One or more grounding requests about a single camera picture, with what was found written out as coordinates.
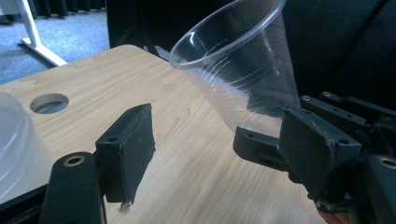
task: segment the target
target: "white table leg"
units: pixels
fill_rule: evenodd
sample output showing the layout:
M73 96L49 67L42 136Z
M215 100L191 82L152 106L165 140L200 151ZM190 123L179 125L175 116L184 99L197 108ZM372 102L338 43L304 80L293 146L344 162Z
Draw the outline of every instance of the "white table leg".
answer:
M24 38L22 42L55 66L67 64L67 62L65 62L62 58L41 44L37 28L35 27L35 21L33 20L27 0L15 0L15 3L17 4L18 11L20 12L23 19L26 32L29 35L29 37Z

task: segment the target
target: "wooden table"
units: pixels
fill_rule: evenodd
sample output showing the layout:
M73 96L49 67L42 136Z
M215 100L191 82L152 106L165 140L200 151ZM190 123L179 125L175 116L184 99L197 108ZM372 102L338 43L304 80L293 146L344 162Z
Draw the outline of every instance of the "wooden table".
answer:
M128 108L152 104L156 152L128 213L106 204L108 223L324 223L287 174L240 159L233 132L166 61L122 46L0 86L31 115L54 159L95 151L94 142ZM32 112L57 92L69 105Z

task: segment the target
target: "gray carpet floor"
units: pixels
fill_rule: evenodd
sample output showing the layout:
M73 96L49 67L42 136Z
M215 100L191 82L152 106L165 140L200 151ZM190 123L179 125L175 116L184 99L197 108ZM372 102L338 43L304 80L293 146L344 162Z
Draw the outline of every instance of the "gray carpet floor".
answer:
M39 18L35 25L42 44L68 63L109 49L105 10ZM53 67L22 44L25 37L21 21L0 20L0 84Z

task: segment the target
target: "table surface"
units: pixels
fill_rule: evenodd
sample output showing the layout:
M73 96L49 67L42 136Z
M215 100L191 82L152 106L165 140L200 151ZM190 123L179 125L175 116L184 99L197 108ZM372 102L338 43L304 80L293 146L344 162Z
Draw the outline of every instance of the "table surface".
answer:
M156 152L129 212L106 204L108 223L325 223L286 173L240 159L233 132L186 75L142 49L121 46L0 91L20 100L54 159L94 152L125 110L151 103ZM54 92L67 108L31 111L32 100Z

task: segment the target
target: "clear plastic cup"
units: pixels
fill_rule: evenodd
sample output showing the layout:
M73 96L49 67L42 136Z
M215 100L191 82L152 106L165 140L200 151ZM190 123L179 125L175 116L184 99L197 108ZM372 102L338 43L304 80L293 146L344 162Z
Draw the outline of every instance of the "clear plastic cup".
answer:
M195 25L169 63L234 131L278 137L282 108L299 105L281 10L285 0L237 0Z
M0 203L47 184L52 164L28 114L0 92Z

